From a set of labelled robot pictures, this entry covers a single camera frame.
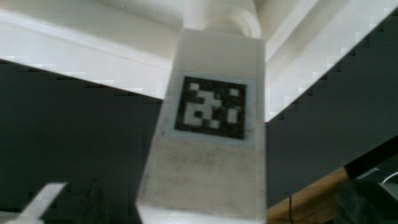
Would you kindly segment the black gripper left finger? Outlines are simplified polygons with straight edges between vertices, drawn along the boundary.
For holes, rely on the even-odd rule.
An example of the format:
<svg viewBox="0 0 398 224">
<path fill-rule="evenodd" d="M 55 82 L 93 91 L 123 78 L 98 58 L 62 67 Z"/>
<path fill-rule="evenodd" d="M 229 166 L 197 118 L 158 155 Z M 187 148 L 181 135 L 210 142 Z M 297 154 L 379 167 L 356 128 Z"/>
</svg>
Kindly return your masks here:
<svg viewBox="0 0 398 224">
<path fill-rule="evenodd" d="M 45 224 L 41 216 L 50 208 L 68 183 L 48 183 L 11 224 Z"/>
</svg>

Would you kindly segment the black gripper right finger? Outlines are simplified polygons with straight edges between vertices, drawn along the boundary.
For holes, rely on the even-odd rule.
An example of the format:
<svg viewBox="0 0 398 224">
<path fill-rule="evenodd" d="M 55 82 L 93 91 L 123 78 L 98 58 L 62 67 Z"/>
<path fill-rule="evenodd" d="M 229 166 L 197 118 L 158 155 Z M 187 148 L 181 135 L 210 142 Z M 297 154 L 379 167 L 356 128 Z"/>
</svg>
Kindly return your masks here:
<svg viewBox="0 0 398 224">
<path fill-rule="evenodd" d="M 347 181 L 336 201 L 334 224 L 398 224 L 398 200 L 377 182 Z"/>
</svg>

